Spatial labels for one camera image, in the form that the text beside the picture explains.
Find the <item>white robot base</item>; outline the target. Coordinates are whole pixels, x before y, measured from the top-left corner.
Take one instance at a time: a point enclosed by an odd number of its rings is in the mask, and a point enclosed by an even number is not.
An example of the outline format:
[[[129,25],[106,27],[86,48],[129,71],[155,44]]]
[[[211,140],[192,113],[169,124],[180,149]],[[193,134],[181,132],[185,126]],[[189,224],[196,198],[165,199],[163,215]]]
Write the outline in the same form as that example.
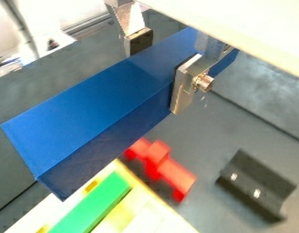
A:
[[[54,0],[0,0],[0,77],[74,42]]]

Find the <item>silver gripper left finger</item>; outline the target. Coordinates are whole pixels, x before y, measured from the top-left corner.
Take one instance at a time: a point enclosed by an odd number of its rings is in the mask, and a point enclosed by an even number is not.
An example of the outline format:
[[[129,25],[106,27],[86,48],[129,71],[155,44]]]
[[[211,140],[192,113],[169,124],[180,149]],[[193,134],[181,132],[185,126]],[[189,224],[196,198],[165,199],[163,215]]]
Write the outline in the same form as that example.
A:
[[[125,54],[132,56],[153,43],[153,30],[145,26],[141,5],[135,0],[104,0],[104,4],[116,24]]]

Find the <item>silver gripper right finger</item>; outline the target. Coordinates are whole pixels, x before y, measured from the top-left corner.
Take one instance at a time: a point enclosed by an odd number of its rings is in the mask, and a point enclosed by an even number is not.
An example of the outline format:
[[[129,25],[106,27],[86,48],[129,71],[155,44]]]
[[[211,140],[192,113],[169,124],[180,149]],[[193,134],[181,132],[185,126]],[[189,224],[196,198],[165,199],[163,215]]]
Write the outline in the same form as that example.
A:
[[[196,52],[179,64],[175,70],[169,100],[169,111],[177,115],[189,106],[197,90],[211,90],[213,78],[211,68],[229,53],[229,45],[197,31]]]

